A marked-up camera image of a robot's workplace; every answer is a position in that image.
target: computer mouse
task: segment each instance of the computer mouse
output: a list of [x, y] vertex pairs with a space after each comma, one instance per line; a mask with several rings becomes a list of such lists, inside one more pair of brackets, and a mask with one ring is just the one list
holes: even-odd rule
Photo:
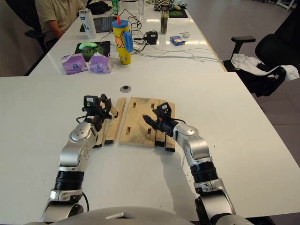
[[92, 49], [92, 48], [95, 48], [97, 46], [96, 43], [94, 42], [82, 42], [80, 45], [79, 45], [79, 49], [80, 50], [83, 50], [83, 51], [86, 51], [86, 50], [89, 50], [89, 49]]

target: blue box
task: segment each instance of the blue box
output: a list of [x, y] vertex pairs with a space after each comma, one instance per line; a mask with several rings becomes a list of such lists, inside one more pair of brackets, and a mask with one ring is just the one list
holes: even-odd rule
[[173, 37], [170, 37], [170, 41], [175, 45], [175, 46], [178, 46], [178, 45], [185, 45], [186, 44], [186, 41], [182, 39], [182, 37], [180, 36], [173, 36]]

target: tissue box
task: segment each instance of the tissue box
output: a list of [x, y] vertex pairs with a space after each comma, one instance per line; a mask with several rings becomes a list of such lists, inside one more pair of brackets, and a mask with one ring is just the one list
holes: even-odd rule
[[95, 54], [90, 59], [90, 71], [99, 74], [108, 74], [112, 71], [113, 61], [111, 57]]
[[61, 62], [68, 75], [88, 70], [81, 53], [63, 56]]
[[173, 37], [170, 37], [170, 41], [178, 46], [178, 45], [185, 45], [186, 44], [186, 41], [183, 40], [180, 36], [173, 36]]

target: wooden slat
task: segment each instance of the wooden slat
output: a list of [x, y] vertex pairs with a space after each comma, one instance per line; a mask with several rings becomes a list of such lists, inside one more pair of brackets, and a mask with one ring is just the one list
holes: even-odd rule
[[112, 120], [110, 121], [110, 125], [105, 137], [105, 144], [115, 143], [117, 139], [120, 123], [124, 112], [125, 103], [126, 103], [125, 97], [121, 97], [117, 101], [116, 110], [118, 111], [118, 117], [117, 118], [113, 117]]
[[110, 112], [112, 113], [112, 115], [114, 117], [118, 117], [118, 111], [116, 110], [116, 108], [112, 105]]
[[130, 99], [120, 143], [154, 147], [156, 132], [144, 121], [143, 114], [156, 118], [152, 109], [156, 109], [158, 103], [158, 99], [138, 97]]
[[98, 132], [98, 139], [93, 148], [101, 148], [105, 141], [106, 120], [102, 124], [101, 130]]
[[[165, 103], [166, 101], [165, 100], [159, 100], [159, 104], [163, 104]], [[156, 131], [156, 138], [155, 138], [155, 145], [156, 146], [160, 146], [160, 147], [164, 147], [165, 146], [165, 133], [157, 130]]]
[[[172, 102], [168, 102], [168, 103], [172, 109], [171, 116], [172, 118], [175, 118], [175, 104]], [[165, 150], [170, 152], [175, 152], [175, 140], [172, 137], [169, 137], [168, 135], [165, 137]]]

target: charger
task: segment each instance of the charger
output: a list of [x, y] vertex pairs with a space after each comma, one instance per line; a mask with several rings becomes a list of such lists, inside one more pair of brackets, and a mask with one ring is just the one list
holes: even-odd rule
[[155, 30], [148, 31], [146, 33], [146, 41], [149, 45], [156, 45], [157, 39], [158, 39], [158, 33]]
[[134, 40], [146, 41], [146, 45], [156, 45], [158, 39], [158, 33], [155, 30], [148, 31], [143, 38], [134, 38]]

